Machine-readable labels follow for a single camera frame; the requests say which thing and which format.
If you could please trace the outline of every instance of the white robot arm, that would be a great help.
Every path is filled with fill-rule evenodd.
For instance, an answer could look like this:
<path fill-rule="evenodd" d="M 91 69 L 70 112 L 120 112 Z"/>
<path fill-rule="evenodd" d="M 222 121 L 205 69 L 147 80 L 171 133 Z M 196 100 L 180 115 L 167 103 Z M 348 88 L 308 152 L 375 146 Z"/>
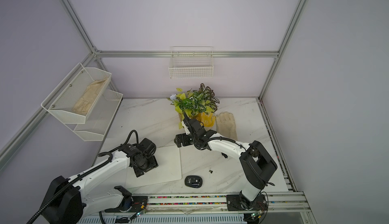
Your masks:
<path fill-rule="evenodd" d="M 240 161 L 248 181 L 239 195 L 227 195 L 227 208 L 255 210 L 256 203 L 265 200 L 263 195 L 258 194 L 267 184 L 274 185 L 269 180 L 277 170 L 277 164 L 263 145 L 258 141 L 243 143 L 213 130 L 206 131 L 196 119 L 189 119 L 185 113 L 182 125 L 186 133 L 176 135 L 174 142 L 178 147 L 194 145 L 199 150 L 219 151 Z"/>
<path fill-rule="evenodd" d="M 137 144 L 128 144 L 134 132 Z M 109 208 L 113 208 L 114 212 L 127 212 L 133 207 L 135 198 L 140 198 L 140 201 L 147 198 L 146 196 L 132 196 L 121 185 L 124 183 L 117 183 L 117 186 L 113 186 L 108 192 L 89 194 L 102 182 L 127 167 L 132 167 L 137 177 L 158 167 L 154 156 L 155 144 L 147 138 L 143 139 L 140 144 L 138 142 L 138 134 L 133 130 L 123 145 L 98 155 L 108 155 L 109 158 L 106 161 L 70 178 L 65 179 L 63 176 L 55 178 L 46 192 L 41 208 L 27 224 L 33 223 L 40 214 L 50 224 L 75 224 L 82 217 Z"/>

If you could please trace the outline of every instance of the yellow pot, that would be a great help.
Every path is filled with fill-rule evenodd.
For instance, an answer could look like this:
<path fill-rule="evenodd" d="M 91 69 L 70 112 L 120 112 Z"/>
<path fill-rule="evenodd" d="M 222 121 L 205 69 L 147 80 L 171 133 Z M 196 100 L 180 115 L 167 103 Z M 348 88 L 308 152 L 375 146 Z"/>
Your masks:
<path fill-rule="evenodd" d="M 180 122 L 182 122 L 182 115 L 178 114 L 180 117 Z M 208 115 L 206 113 L 200 113 L 196 116 L 190 117 L 191 119 L 197 119 L 197 121 L 202 122 L 204 124 L 204 127 L 212 127 L 215 124 L 216 117 L 213 115 L 213 113 L 209 113 Z"/>

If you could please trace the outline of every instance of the lavender wall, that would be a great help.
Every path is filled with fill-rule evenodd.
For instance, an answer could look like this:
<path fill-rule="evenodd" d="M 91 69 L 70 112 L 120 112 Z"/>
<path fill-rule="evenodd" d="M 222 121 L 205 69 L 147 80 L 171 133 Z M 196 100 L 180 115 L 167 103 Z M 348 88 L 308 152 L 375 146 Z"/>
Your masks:
<path fill-rule="evenodd" d="M 58 0 L 0 0 L 0 149 L 88 54 Z"/>
<path fill-rule="evenodd" d="M 170 79 L 170 58 L 104 58 L 124 97 L 168 97 L 180 87 L 198 89 L 201 83 L 219 97 L 258 96 L 273 58 L 215 58 L 213 78 Z"/>
<path fill-rule="evenodd" d="M 319 224 L 388 223 L 389 0 L 309 0 L 264 102 Z"/>
<path fill-rule="evenodd" d="M 58 0 L 0 0 L 0 13 L 2 148 L 88 50 Z M 0 175 L 0 222 L 26 223 L 51 180 L 89 168 L 98 147 L 46 116 Z"/>
<path fill-rule="evenodd" d="M 298 0 L 71 0 L 100 50 L 278 50 Z"/>

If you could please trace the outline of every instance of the computer mouse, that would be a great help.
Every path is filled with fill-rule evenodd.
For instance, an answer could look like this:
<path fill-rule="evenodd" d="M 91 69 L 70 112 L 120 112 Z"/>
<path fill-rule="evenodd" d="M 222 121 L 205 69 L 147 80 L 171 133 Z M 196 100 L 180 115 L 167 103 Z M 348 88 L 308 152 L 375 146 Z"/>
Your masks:
<path fill-rule="evenodd" d="M 203 179 L 200 176 L 189 175 L 185 178 L 185 185 L 192 188 L 200 188 Z"/>

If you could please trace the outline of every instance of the white mesh shelf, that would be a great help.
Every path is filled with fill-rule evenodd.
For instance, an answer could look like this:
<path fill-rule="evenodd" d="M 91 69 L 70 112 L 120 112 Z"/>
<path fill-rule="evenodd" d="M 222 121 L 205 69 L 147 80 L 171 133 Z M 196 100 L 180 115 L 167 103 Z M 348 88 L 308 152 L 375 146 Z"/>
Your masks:
<path fill-rule="evenodd" d="M 74 79 L 66 86 L 58 98 L 51 104 L 49 108 L 45 108 L 50 114 L 56 117 L 63 124 L 85 124 L 91 112 L 96 106 L 96 102 L 109 85 L 111 81 L 111 73 L 100 70 L 98 68 L 84 68 L 74 77 Z M 90 110 L 82 115 L 73 111 L 76 102 L 82 97 L 85 89 L 95 80 L 107 79 L 102 85 L 102 89 L 92 103 Z"/>
<path fill-rule="evenodd" d="M 211 78 L 214 75 L 212 52 L 172 52 L 169 73 L 172 79 Z"/>
<path fill-rule="evenodd" d="M 77 124 L 73 132 L 84 141 L 103 140 L 122 97 L 123 94 L 106 89 L 85 124 Z"/>

